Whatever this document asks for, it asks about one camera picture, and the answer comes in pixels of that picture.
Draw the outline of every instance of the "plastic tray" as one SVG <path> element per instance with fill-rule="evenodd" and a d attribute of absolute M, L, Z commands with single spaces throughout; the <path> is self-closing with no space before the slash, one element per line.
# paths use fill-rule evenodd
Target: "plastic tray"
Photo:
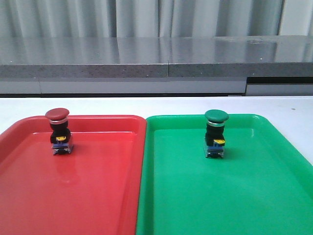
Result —
<path fill-rule="evenodd" d="M 74 148 L 52 155 L 49 121 L 0 135 L 2 235 L 135 234 L 146 120 L 69 116 Z"/>
<path fill-rule="evenodd" d="M 204 115 L 147 122 L 138 235 L 313 234 L 313 167 L 265 118 L 230 115 L 224 159 Z"/>

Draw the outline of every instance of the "gray countertop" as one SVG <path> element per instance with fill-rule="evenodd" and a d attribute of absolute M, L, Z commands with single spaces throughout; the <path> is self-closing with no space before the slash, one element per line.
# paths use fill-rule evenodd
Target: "gray countertop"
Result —
<path fill-rule="evenodd" d="M 0 78 L 313 76 L 313 37 L 1 38 Z"/>

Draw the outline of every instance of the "curtain fold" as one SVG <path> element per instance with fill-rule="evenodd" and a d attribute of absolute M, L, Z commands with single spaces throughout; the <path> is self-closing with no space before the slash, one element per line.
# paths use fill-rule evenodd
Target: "curtain fold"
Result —
<path fill-rule="evenodd" d="M 0 37 L 312 35 L 312 0 L 0 0 Z"/>

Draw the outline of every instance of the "green push button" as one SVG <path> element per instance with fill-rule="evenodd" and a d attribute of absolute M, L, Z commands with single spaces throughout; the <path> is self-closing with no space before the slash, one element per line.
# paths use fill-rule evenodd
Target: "green push button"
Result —
<path fill-rule="evenodd" d="M 205 112 L 205 117 L 209 121 L 217 121 L 217 122 L 223 122 L 226 121 L 229 116 L 226 112 L 218 109 L 211 109 Z"/>

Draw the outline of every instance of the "green tray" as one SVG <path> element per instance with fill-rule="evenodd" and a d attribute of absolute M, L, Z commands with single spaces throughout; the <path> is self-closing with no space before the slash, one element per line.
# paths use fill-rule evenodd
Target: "green tray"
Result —
<path fill-rule="evenodd" d="M 224 159 L 204 115 L 147 121 L 137 235 L 313 234 L 313 167 L 267 119 L 230 115 Z"/>

